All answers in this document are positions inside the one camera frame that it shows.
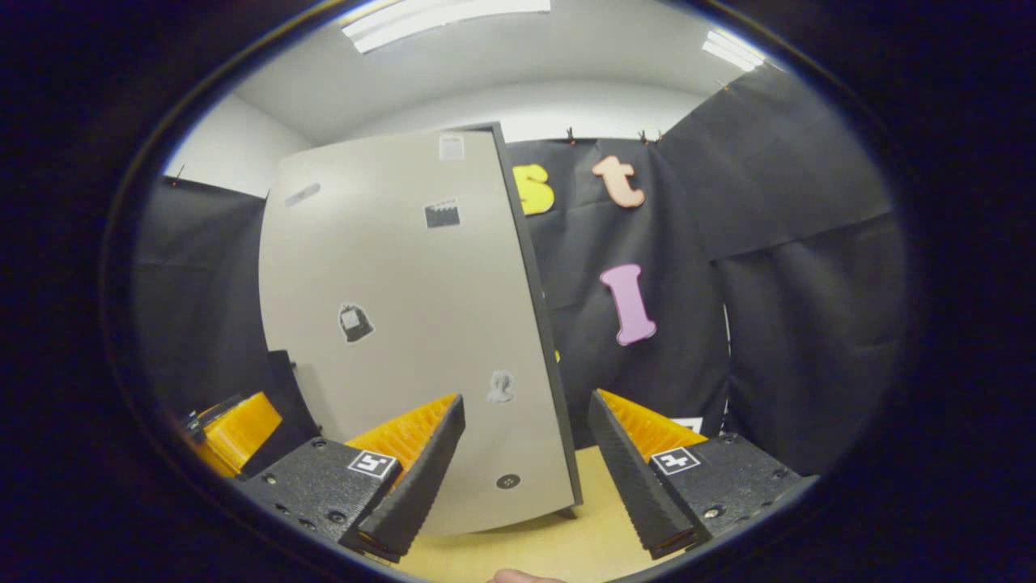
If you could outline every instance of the white wall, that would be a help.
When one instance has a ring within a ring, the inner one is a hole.
[[[227,95],[195,126],[166,167],[166,175],[265,197],[277,163],[313,147],[306,138],[252,107]]]
[[[665,132],[708,95],[672,89],[564,81],[509,85],[431,101],[361,125],[341,140],[499,121],[508,142],[566,137],[649,139]]]

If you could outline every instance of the white panel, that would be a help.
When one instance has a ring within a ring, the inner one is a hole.
[[[346,441],[445,395],[464,397],[467,429],[425,534],[494,528],[574,503],[493,136],[447,135],[463,138],[463,159],[439,134],[285,158],[259,253],[267,344],[297,362],[328,438]],[[314,183],[315,194],[285,206]],[[460,224],[429,228],[425,206],[450,199]],[[344,304],[359,307],[374,332],[347,343]],[[514,376],[511,401],[488,399],[497,371]],[[512,473],[516,488],[496,487]]]

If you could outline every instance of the white ceiling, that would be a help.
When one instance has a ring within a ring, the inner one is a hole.
[[[434,99],[508,84],[577,80],[710,95],[743,72],[701,50],[710,28],[657,0],[552,0],[549,14],[461,22],[361,55],[330,25],[235,92],[316,144]]]

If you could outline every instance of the wooden table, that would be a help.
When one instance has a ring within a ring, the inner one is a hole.
[[[567,583],[600,583],[672,557],[652,560],[640,547],[597,447],[576,451],[583,504],[575,520],[548,515],[451,536],[418,536],[396,569],[436,583],[485,583],[505,567]]]

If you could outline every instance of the finger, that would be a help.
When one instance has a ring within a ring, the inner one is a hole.
[[[565,583],[558,579],[544,579],[516,569],[501,569],[493,576],[492,583]]]

